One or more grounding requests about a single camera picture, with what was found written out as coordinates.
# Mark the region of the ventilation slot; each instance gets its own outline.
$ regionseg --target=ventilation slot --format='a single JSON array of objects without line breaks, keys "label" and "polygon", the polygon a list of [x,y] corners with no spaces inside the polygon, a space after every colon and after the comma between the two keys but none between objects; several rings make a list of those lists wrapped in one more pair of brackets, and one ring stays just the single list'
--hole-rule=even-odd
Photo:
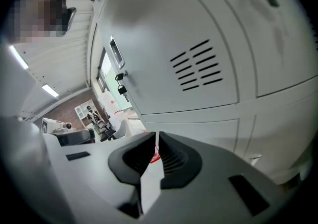
[{"label": "ventilation slot", "polygon": [[210,41],[209,39],[208,39],[208,40],[206,40],[206,41],[203,41],[202,43],[200,43],[200,44],[198,44],[198,45],[196,45],[196,46],[194,46],[194,47],[190,48],[190,51],[192,51],[193,49],[196,49],[196,48],[198,48],[198,47],[200,47],[200,46],[204,45],[205,43],[208,43],[209,41]]},{"label": "ventilation slot", "polygon": [[200,71],[207,70],[207,69],[212,68],[212,67],[215,67],[215,66],[217,66],[217,65],[219,65],[219,64],[218,64],[218,63],[214,63],[214,64],[212,64],[212,65],[210,65],[210,66],[207,66],[207,67],[204,67],[204,68],[202,68],[202,69],[199,69],[199,72],[200,72]]},{"label": "ventilation slot", "polygon": [[191,73],[189,73],[187,75],[183,75],[183,76],[179,77],[178,80],[183,79],[183,78],[185,78],[187,76],[190,76],[190,75],[193,75],[193,74],[194,74],[194,72],[191,72]]},{"label": "ventilation slot", "polygon": [[203,85],[207,85],[207,84],[211,84],[211,83],[216,83],[216,82],[222,81],[222,80],[223,80],[223,78],[220,78],[220,79],[217,79],[217,80],[213,80],[213,81],[210,81],[210,82],[206,82],[206,83],[204,83]]},{"label": "ventilation slot", "polygon": [[206,78],[208,76],[216,75],[216,74],[219,74],[220,72],[221,71],[217,71],[217,72],[214,72],[214,73],[211,73],[211,74],[203,75],[201,78]]},{"label": "ventilation slot", "polygon": [[184,82],[184,83],[182,83],[181,85],[185,85],[185,84],[187,84],[187,83],[192,83],[192,82],[194,82],[194,81],[196,81],[197,79],[193,79],[193,80],[190,80],[190,81],[187,81],[187,82]]},{"label": "ventilation slot", "polygon": [[197,87],[199,87],[199,86],[196,85],[196,86],[193,86],[193,87],[190,87],[190,88],[186,88],[186,89],[183,89],[183,91],[191,90],[191,89],[194,89],[194,88],[197,88]]},{"label": "ventilation slot", "polygon": [[253,216],[258,215],[269,207],[269,204],[252,187],[245,177],[235,175],[230,177],[229,180]]},{"label": "ventilation slot", "polygon": [[186,60],[184,60],[184,61],[182,61],[182,62],[180,62],[180,63],[177,63],[176,65],[174,65],[173,67],[175,68],[175,67],[177,67],[177,66],[179,66],[179,65],[181,65],[181,64],[183,64],[183,63],[185,63],[185,62],[187,62],[189,59],[186,59]]},{"label": "ventilation slot", "polygon": [[182,71],[185,71],[185,70],[187,70],[187,69],[189,69],[189,68],[191,68],[191,67],[192,67],[192,65],[190,65],[190,66],[188,66],[188,67],[185,67],[185,68],[183,68],[183,69],[177,71],[176,74],[178,74],[178,73],[180,73],[180,72],[182,72]]},{"label": "ventilation slot", "polygon": [[198,64],[200,64],[200,63],[203,63],[203,62],[206,62],[206,61],[208,61],[208,60],[210,60],[210,59],[213,59],[214,57],[215,57],[215,55],[210,56],[210,57],[208,57],[208,58],[205,58],[205,59],[203,59],[203,60],[200,60],[200,61],[198,61],[198,62],[196,63],[196,65],[198,65]]},{"label": "ventilation slot", "polygon": [[174,57],[173,59],[170,60],[170,62],[173,62],[175,59],[178,59],[179,57],[185,55],[185,53],[186,53],[186,52],[183,52],[182,54],[180,54],[180,55]]},{"label": "ventilation slot", "polygon": [[200,53],[194,55],[193,58],[195,58],[195,57],[197,57],[197,56],[199,56],[199,55],[202,55],[202,54],[204,54],[204,53],[206,53],[206,52],[208,52],[208,51],[210,51],[210,50],[212,50],[212,49],[213,49],[213,47],[210,47],[210,48],[208,48],[208,49],[206,49],[206,50],[203,50],[202,52],[200,52]]}]

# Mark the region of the white ceiling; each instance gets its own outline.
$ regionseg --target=white ceiling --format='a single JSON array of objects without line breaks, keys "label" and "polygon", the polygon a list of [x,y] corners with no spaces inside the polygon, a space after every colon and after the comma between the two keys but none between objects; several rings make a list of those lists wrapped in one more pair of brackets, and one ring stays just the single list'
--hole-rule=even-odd
[{"label": "white ceiling", "polygon": [[90,0],[67,0],[67,7],[73,6],[77,12],[70,31],[64,37],[50,37],[40,43],[15,46],[29,64],[30,74],[37,80],[36,87],[25,101],[22,117],[34,117],[57,102],[41,88],[46,83],[60,98],[86,87],[87,42],[93,8]]}]

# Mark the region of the fluorescent light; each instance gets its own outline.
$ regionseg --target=fluorescent light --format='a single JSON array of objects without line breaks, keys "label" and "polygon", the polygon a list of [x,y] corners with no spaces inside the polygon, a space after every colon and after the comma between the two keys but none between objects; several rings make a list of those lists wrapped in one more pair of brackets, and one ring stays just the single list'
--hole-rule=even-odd
[{"label": "fluorescent light", "polygon": [[14,48],[14,46],[10,46],[9,49],[12,52],[13,56],[15,57],[15,59],[20,63],[22,68],[24,68],[26,70],[29,67],[29,65],[20,56],[20,54],[17,52],[17,50]]},{"label": "fluorescent light", "polygon": [[47,91],[49,94],[51,94],[54,98],[59,96],[56,91],[54,91],[48,84],[45,84],[42,86],[43,90]]}]

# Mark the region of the black slot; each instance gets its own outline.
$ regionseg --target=black slot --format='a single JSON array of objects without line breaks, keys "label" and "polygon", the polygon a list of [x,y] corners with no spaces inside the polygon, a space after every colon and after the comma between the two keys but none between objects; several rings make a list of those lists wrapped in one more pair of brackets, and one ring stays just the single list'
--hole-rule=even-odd
[{"label": "black slot", "polygon": [[84,158],[90,156],[90,154],[86,151],[78,152],[78,153],[73,153],[73,154],[68,154],[66,155],[66,158],[68,158],[69,161],[79,159],[79,158]]},{"label": "black slot", "polygon": [[212,75],[216,75],[218,73],[220,73],[221,71],[217,71],[217,72],[214,72],[214,73],[211,73],[211,74],[207,74],[207,75],[203,75],[201,78],[206,78],[208,76],[212,76]]},{"label": "black slot", "polygon": [[206,82],[206,83],[204,83],[203,85],[215,83],[215,82],[222,81],[222,80],[223,80],[223,78],[220,78],[220,79],[217,79],[217,80],[213,80],[213,81],[210,81],[210,82]]},{"label": "black slot", "polygon": [[230,177],[229,180],[253,216],[258,215],[269,207],[269,204],[252,187],[245,177],[235,175]]},{"label": "black slot", "polygon": [[192,65],[190,65],[190,66],[188,66],[188,67],[185,67],[185,68],[183,68],[183,69],[177,71],[176,74],[178,74],[178,73],[180,73],[180,72],[182,72],[182,71],[185,71],[185,70],[187,70],[187,69],[189,69],[189,68],[191,68],[191,67],[192,67]]},{"label": "black slot", "polygon": [[183,52],[182,54],[180,54],[180,55],[174,57],[173,59],[170,60],[170,62],[173,62],[175,59],[178,59],[179,57],[185,55],[185,53],[186,53],[186,52]]},{"label": "black slot", "polygon": [[187,81],[187,82],[184,82],[184,83],[182,83],[181,85],[184,85],[184,84],[187,84],[187,83],[191,83],[191,82],[194,82],[194,81],[196,81],[197,79],[193,79],[193,80],[190,80],[190,81]]},{"label": "black slot", "polygon": [[202,43],[200,43],[200,44],[198,44],[198,45],[196,45],[196,46],[190,48],[190,51],[192,51],[193,49],[196,49],[197,47],[200,47],[200,46],[204,45],[205,43],[208,43],[209,41],[210,41],[209,39],[206,40],[206,41],[203,41]]},{"label": "black slot", "polygon": [[193,75],[193,74],[194,74],[194,72],[191,72],[191,73],[189,73],[187,75],[183,75],[183,76],[179,77],[178,79],[180,80],[180,79],[183,79],[183,78],[185,78],[187,76],[190,76],[190,75]]},{"label": "black slot", "polygon": [[215,55],[210,56],[210,57],[208,57],[208,58],[205,58],[205,59],[203,59],[203,60],[198,61],[196,64],[200,64],[200,63],[206,62],[206,61],[208,61],[208,60],[210,60],[210,59],[213,59],[214,57],[215,57]]},{"label": "black slot", "polygon": [[208,51],[210,51],[210,50],[212,50],[212,49],[213,49],[213,47],[210,47],[210,48],[208,48],[208,49],[206,49],[206,50],[203,50],[202,52],[197,53],[196,55],[194,55],[193,58],[195,58],[195,57],[197,57],[197,56],[199,56],[199,55],[202,55],[202,54],[204,54],[204,53],[206,53],[206,52],[208,52]]},{"label": "black slot", "polygon": [[174,65],[173,67],[175,68],[175,67],[177,67],[177,66],[179,66],[179,65],[181,65],[181,64],[183,64],[183,63],[185,63],[185,62],[187,62],[189,59],[185,59],[184,61],[182,61],[182,62],[180,62],[180,63],[177,63],[176,65]]},{"label": "black slot", "polygon": [[190,89],[193,89],[193,88],[197,88],[197,87],[199,87],[199,86],[196,85],[196,86],[193,86],[193,87],[190,87],[190,88],[186,88],[186,89],[183,89],[183,91],[187,91],[187,90],[190,90]]},{"label": "black slot", "polygon": [[201,68],[201,69],[199,69],[199,72],[200,72],[200,71],[207,70],[207,69],[212,68],[212,67],[215,67],[215,66],[217,66],[217,65],[219,65],[219,64],[218,64],[218,63],[214,63],[214,64],[212,64],[212,65],[210,65],[210,66],[207,66],[207,67]]}]

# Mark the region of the brick wall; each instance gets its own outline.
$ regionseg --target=brick wall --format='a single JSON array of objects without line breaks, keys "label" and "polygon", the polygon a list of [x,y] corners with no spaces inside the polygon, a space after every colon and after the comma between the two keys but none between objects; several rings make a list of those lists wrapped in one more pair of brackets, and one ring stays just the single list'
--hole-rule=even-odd
[{"label": "brick wall", "polygon": [[[92,90],[83,92],[77,95],[76,97],[65,101],[61,105],[52,109],[50,112],[46,113],[43,117],[53,119],[53,120],[58,120],[61,122],[69,122],[72,124],[73,128],[77,130],[85,129],[83,124],[80,122],[80,119],[78,118],[74,108],[89,101],[90,99],[94,102],[94,105],[97,108],[101,117],[104,119],[105,122],[107,122],[108,120],[103,110],[101,109],[98,103],[98,100],[96,99],[95,94],[93,93]],[[41,128],[43,117],[37,119],[34,122],[34,124],[37,125],[39,128]]]}]

